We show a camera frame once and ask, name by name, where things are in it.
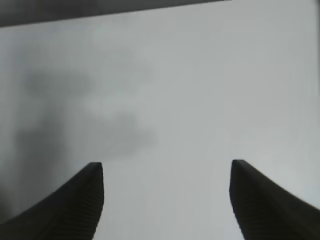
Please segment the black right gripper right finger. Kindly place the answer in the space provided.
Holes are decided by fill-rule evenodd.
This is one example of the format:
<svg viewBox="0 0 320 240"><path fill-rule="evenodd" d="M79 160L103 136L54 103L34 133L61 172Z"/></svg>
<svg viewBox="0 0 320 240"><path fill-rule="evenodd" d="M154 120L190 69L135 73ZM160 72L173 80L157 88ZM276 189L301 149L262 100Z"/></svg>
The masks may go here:
<svg viewBox="0 0 320 240"><path fill-rule="evenodd" d="M231 163L229 197L246 240L318 240L320 210L245 160Z"/></svg>

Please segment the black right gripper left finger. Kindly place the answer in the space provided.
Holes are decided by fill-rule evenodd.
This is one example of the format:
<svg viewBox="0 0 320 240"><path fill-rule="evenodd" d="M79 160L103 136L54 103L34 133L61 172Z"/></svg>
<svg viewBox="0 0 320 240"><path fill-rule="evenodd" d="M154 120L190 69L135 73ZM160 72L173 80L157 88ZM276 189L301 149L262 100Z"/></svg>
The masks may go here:
<svg viewBox="0 0 320 240"><path fill-rule="evenodd" d="M103 166L91 162L55 192L0 225L2 240L91 240L105 200Z"/></svg>

